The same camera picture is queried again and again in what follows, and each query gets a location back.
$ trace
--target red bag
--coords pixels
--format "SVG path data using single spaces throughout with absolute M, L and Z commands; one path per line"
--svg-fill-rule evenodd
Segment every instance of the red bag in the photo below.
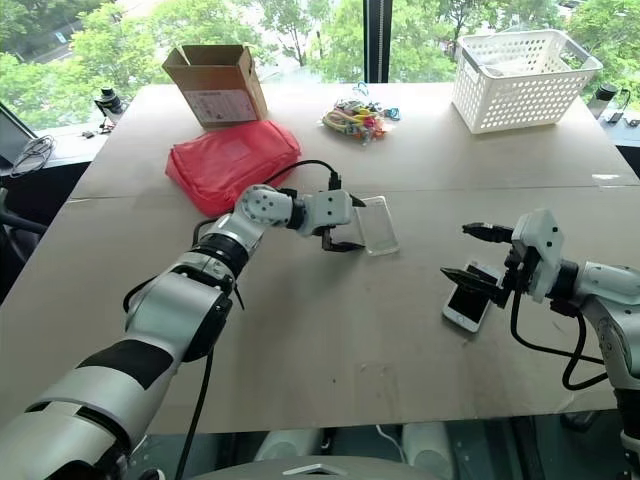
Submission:
M 233 209 L 248 186 L 264 183 L 299 156 L 290 132 L 274 122 L 251 122 L 174 145 L 165 173 L 202 213 L 216 217 Z M 279 185 L 287 175 L 271 184 Z

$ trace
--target label on box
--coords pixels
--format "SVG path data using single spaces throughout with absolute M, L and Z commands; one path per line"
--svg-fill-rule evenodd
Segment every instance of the label on box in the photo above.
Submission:
M 256 120 L 249 95 L 244 90 L 190 90 L 184 96 L 202 123 Z

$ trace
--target cardboard box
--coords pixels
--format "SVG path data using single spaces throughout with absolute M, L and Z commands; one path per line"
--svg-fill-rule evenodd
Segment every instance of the cardboard box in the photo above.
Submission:
M 267 115 L 251 52 L 242 45 L 184 45 L 162 68 L 204 128 L 262 120 Z

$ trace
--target glass window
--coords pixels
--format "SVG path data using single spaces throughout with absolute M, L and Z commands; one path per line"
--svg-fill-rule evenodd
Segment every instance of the glass window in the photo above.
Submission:
M 0 0 L 0 101 L 34 130 L 99 122 L 183 44 L 249 45 L 264 82 L 362 79 L 361 0 Z
M 391 82 L 455 78 L 461 35 L 555 28 L 604 65 L 585 89 L 601 82 L 632 92 L 640 108 L 640 0 L 395 0 L 391 24 Z

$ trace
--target white plastic basket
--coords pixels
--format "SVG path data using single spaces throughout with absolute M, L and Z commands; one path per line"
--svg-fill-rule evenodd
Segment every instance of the white plastic basket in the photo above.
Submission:
M 471 133 L 555 123 L 602 64 L 558 30 L 459 39 L 453 103 Z

